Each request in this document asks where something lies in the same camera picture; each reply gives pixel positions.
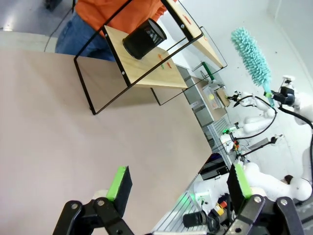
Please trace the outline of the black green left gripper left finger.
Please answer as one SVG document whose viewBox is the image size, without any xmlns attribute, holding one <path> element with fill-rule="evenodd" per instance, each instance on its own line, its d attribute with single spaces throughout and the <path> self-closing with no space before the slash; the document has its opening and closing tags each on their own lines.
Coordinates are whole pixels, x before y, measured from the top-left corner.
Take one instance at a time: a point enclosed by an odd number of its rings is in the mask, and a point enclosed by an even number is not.
<svg viewBox="0 0 313 235">
<path fill-rule="evenodd" d="M 134 235 L 123 220 L 132 185 L 129 167 L 119 167 L 104 196 L 85 205 L 75 200 L 65 203 L 52 235 L 92 235 L 97 228 L 105 228 L 108 235 Z"/>
</svg>

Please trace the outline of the grey drawer cabinet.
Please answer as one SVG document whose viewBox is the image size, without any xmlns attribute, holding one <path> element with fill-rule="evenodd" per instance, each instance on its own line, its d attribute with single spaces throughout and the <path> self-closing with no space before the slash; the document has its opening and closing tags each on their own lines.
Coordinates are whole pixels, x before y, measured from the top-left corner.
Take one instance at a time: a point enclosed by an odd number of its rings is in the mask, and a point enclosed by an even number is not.
<svg viewBox="0 0 313 235">
<path fill-rule="evenodd" d="M 192 76 L 186 68 L 181 66 L 177 66 L 177 68 L 187 85 L 187 89 L 183 91 L 183 94 L 185 95 L 199 124 L 204 127 L 224 118 L 224 116 L 227 114 L 227 111 L 225 107 L 221 104 L 219 99 L 218 101 L 221 105 L 221 108 L 214 110 L 210 106 L 207 98 L 202 91 L 203 87 L 210 85 L 207 82 L 200 80 L 198 77 Z"/>
</svg>

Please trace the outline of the person in orange shirt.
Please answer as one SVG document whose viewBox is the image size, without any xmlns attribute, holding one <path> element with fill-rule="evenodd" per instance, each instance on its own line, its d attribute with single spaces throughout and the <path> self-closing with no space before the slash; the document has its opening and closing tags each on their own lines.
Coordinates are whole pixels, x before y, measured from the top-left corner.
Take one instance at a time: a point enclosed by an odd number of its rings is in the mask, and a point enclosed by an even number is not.
<svg viewBox="0 0 313 235">
<path fill-rule="evenodd" d="M 58 37 L 55 52 L 77 55 L 91 36 L 126 1 L 78 0 L 72 18 Z M 161 0 L 132 0 L 108 23 L 108 26 L 129 34 L 148 18 L 157 21 L 166 11 Z M 115 60 L 102 32 L 87 45 L 81 56 L 107 61 Z"/>
</svg>

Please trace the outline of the clear plastic bin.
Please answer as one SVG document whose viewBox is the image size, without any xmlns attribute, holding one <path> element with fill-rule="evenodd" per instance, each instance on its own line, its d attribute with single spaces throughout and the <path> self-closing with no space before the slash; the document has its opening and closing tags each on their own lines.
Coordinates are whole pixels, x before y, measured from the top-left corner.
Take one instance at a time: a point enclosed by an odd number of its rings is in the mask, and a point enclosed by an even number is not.
<svg viewBox="0 0 313 235">
<path fill-rule="evenodd" d="M 221 108 L 221 105 L 218 101 L 218 98 L 216 97 L 214 91 L 211 89 L 211 87 L 209 86 L 205 86 L 202 88 L 202 91 L 205 95 L 205 97 L 207 98 L 210 106 L 215 110 L 218 108 Z"/>
</svg>

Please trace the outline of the teal microfibre duster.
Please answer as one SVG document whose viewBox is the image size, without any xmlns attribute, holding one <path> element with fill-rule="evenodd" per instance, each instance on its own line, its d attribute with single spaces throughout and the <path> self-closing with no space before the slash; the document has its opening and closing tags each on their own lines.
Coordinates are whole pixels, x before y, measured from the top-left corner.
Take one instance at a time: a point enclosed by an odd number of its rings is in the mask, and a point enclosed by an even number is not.
<svg viewBox="0 0 313 235">
<path fill-rule="evenodd" d="M 270 93 L 271 70 L 256 40 L 245 28 L 240 27 L 231 32 L 231 41 L 254 85 Z"/>
</svg>

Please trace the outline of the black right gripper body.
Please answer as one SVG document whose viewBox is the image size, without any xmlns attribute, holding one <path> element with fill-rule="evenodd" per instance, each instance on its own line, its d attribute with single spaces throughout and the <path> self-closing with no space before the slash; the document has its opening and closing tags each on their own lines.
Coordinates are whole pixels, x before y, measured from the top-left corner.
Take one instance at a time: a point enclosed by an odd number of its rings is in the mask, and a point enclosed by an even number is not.
<svg viewBox="0 0 313 235">
<path fill-rule="evenodd" d="M 282 105 L 292 106 L 295 102 L 294 89 L 281 86 L 278 92 L 271 91 L 272 98 Z"/>
</svg>

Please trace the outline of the black cylinder cup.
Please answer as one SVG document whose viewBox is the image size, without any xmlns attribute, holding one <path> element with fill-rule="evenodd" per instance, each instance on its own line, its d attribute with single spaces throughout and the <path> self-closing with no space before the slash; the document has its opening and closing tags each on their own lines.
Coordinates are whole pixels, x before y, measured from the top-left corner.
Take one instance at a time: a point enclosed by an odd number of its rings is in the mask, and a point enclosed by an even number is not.
<svg viewBox="0 0 313 235">
<path fill-rule="evenodd" d="M 204 211 L 197 211 L 185 214 L 182 218 L 183 224 L 186 228 L 206 225 L 207 215 Z"/>
</svg>

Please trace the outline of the green handled metal cart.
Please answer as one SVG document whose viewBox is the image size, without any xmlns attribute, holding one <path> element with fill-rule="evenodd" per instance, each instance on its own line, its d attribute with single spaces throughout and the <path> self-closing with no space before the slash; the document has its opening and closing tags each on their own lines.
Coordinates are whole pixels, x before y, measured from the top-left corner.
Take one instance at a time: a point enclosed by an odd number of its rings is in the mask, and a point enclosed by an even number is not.
<svg viewBox="0 0 313 235">
<path fill-rule="evenodd" d="M 207 82 L 214 90 L 225 87 L 225 84 L 220 76 L 220 69 L 215 69 L 205 61 L 201 61 L 200 64 L 195 66 L 191 71 L 200 80 Z"/>
</svg>

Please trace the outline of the black mesh pen cup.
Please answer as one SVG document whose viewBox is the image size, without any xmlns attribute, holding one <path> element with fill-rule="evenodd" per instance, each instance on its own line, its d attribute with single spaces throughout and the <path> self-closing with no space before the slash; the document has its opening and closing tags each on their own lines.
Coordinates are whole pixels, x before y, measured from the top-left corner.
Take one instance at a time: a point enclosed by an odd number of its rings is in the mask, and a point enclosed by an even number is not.
<svg viewBox="0 0 313 235">
<path fill-rule="evenodd" d="M 166 39 L 167 36 L 163 29 L 149 18 L 125 37 L 122 44 L 133 58 L 141 60 Z"/>
</svg>

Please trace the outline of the wooden shelf black metal frame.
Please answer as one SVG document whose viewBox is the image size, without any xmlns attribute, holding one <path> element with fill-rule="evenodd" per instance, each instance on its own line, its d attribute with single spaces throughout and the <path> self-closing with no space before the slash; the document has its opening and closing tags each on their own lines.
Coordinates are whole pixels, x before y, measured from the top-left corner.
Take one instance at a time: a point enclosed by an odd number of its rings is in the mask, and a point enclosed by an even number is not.
<svg viewBox="0 0 313 235">
<path fill-rule="evenodd" d="M 88 93 L 85 81 L 83 79 L 81 70 L 77 59 L 81 56 L 83 50 L 87 45 L 96 37 L 97 34 L 103 33 L 110 50 L 113 53 L 115 62 L 125 80 L 126 88 L 112 98 L 104 108 L 107 108 L 115 100 L 117 100 L 122 94 L 128 91 L 133 86 L 142 86 L 152 89 L 153 87 L 165 87 L 170 89 L 181 89 L 185 91 L 187 86 L 180 75 L 176 65 L 174 64 L 172 57 L 189 45 L 195 46 L 200 52 L 202 52 L 207 58 L 209 58 L 219 69 L 223 69 L 221 61 L 219 60 L 214 49 L 210 45 L 201 30 L 201 27 L 193 20 L 188 11 L 181 5 L 179 0 L 161 0 L 162 4 L 166 7 L 169 14 L 175 20 L 176 24 L 180 27 L 181 31 L 185 35 L 185 39 L 188 41 L 186 44 L 182 45 L 176 51 L 169 54 L 167 50 L 159 48 L 159 45 L 152 49 L 148 54 L 146 54 L 141 60 L 133 58 L 124 48 L 122 40 L 129 34 L 117 30 L 108 26 L 108 23 L 117 16 L 132 0 L 127 0 L 109 19 L 96 31 L 96 33 L 91 36 L 91 38 L 86 42 L 86 44 L 80 49 L 79 53 L 74 57 L 74 64 L 83 87 L 85 96 L 87 98 L 89 108 L 94 115 L 99 114 L 96 111 L 91 97 Z M 191 25 L 186 21 L 183 15 L 187 16 L 190 20 Z M 172 68 L 167 66 L 167 62 L 170 63 Z"/>
</svg>

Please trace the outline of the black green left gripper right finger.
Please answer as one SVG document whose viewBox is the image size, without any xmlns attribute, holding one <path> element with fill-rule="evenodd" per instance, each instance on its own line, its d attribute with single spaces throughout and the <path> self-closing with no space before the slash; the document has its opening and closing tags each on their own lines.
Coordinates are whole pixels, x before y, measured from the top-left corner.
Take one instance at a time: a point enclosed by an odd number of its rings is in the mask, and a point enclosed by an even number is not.
<svg viewBox="0 0 313 235">
<path fill-rule="evenodd" d="M 240 164 L 232 165 L 227 185 L 236 218 L 226 235 L 305 235 L 290 196 L 253 192 L 249 180 Z"/>
</svg>

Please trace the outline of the brown cardboard box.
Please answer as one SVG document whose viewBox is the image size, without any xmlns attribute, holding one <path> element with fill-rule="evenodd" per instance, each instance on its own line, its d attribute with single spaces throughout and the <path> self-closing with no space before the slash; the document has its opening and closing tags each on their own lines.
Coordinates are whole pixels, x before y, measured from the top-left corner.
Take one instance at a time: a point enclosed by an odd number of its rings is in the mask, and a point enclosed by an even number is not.
<svg viewBox="0 0 313 235">
<path fill-rule="evenodd" d="M 219 88 L 215 91 L 217 97 L 219 98 L 221 104 L 224 106 L 224 107 L 228 107 L 230 105 L 230 101 L 229 99 L 227 98 L 227 94 L 225 93 L 225 90 L 222 89 L 222 88 Z"/>
</svg>

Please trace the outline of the black controller box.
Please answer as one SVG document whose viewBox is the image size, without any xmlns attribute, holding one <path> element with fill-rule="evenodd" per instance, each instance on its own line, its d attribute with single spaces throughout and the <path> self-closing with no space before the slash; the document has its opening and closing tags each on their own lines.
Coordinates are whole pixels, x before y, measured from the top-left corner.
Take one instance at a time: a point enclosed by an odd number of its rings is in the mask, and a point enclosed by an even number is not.
<svg viewBox="0 0 313 235">
<path fill-rule="evenodd" d="M 229 168 L 225 164 L 225 161 L 222 158 L 220 153 L 212 153 L 202 168 L 199 170 L 203 180 L 208 180 L 227 174 Z"/>
</svg>

